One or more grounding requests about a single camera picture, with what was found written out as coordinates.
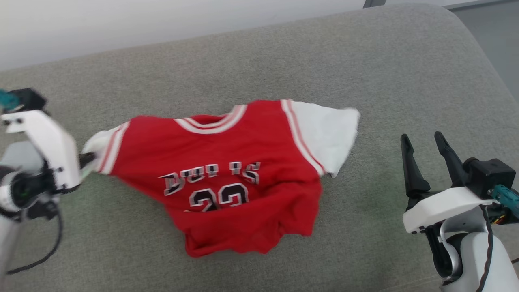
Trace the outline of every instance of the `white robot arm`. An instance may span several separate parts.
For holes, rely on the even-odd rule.
[[[436,143],[447,163],[452,187],[429,192],[402,135],[402,158],[408,207],[403,222],[408,233],[425,234],[443,292],[519,291],[519,280],[491,224],[517,222],[519,196],[510,190],[515,171],[492,159],[464,164],[440,132]]]
[[[59,196],[75,191],[88,174],[94,154],[78,155],[69,133],[44,111],[45,99],[30,88],[0,90],[1,119],[7,133],[24,132],[28,141],[12,143],[0,160],[0,285],[6,273],[32,268],[48,259],[61,239]],[[40,261],[7,271],[18,233],[25,221],[58,216],[59,235]]]

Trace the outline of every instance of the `striped collar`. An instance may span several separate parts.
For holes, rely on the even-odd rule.
[[[176,118],[175,121],[185,130],[196,134],[217,134],[229,130],[243,117],[247,105],[236,105],[223,119],[210,124],[201,124],[190,117]]]

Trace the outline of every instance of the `couch cushion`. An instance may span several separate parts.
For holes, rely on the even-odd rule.
[[[255,99],[291,98],[361,112],[335,179],[323,179],[312,237],[285,236],[267,255],[193,259],[159,203],[92,175],[64,196],[58,252],[7,276],[8,291],[438,291],[422,235],[404,230],[400,135],[433,189],[450,185],[433,134],[462,160],[498,157],[519,169],[519,107],[449,11],[376,7],[265,28],[110,51],[0,73],[34,87],[77,139],[139,115],[222,114]],[[20,139],[2,134],[1,147]],[[56,223],[26,224],[11,267],[51,248]],[[495,228],[511,257],[518,227]]]

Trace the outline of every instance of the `jersey number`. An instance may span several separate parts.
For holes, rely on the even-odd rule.
[[[249,192],[241,182],[224,185],[218,191],[218,195],[211,189],[203,189],[193,192],[189,197],[191,207],[199,207],[206,204],[202,212],[215,211],[221,209],[226,204],[229,204],[229,207],[234,207],[248,202]]]

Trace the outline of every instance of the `basketball jersey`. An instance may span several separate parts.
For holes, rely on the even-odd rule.
[[[222,116],[138,116],[92,137],[94,168],[163,203],[192,257],[267,253],[312,234],[320,176],[335,177],[359,112],[257,100]]]

